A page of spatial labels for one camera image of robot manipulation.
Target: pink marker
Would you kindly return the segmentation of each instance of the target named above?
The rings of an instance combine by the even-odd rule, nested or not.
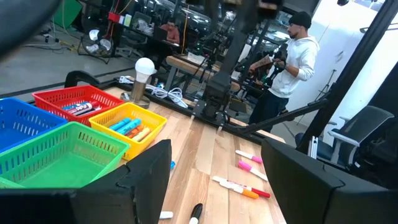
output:
[[[243,161],[239,161],[238,162],[238,166],[246,171],[249,171],[250,173],[260,177],[261,179],[268,181],[268,178],[265,174],[263,174],[262,172],[258,171],[257,169],[251,167],[249,164],[243,162]]]
[[[246,157],[248,159],[253,160],[254,162],[258,162],[258,163],[262,164],[262,159],[260,157],[257,157],[257,156],[254,156],[254,155],[250,155],[249,153],[242,152],[242,151],[239,151],[239,150],[236,150],[235,152],[237,154],[243,156],[243,157]]]

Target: green basket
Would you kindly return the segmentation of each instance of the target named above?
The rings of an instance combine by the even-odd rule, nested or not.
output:
[[[128,148],[70,122],[0,154],[0,188],[80,188],[117,168]]]

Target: yellow basket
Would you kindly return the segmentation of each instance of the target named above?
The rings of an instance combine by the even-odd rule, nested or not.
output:
[[[142,141],[137,142],[108,128],[124,118],[141,119],[144,128],[149,128],[151,132]],[[93,129],[130,144],[130,148],[123,155],[123,159],[129,161],[148,147],[159,134],[160,130],[162,130],[167,119],[135,104],[125,103],[90,118],[89,122]]]

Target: blue basket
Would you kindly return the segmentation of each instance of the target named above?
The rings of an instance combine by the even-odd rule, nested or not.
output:
[[[0,99],[0,153],[67,122],[21,100]]]

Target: blue marker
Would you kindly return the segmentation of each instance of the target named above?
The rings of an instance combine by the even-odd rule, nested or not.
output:
[[[134,119],[133,121],[131,121],[130,123],[124,125],[123,127],[121,127],[120,129],[117,130],[118,133],[125,135],[126,133],[128,133],[130,130],[133,130],[134,128],[136,128],[137,126],[139,126],[141,124],[141,120],[140,119]]]
[[[124,118],[122,121],[110,126],[110,130],[116,131],[117,129],[123,127],[124,125],[128,124],[131,121],[130,118]]]

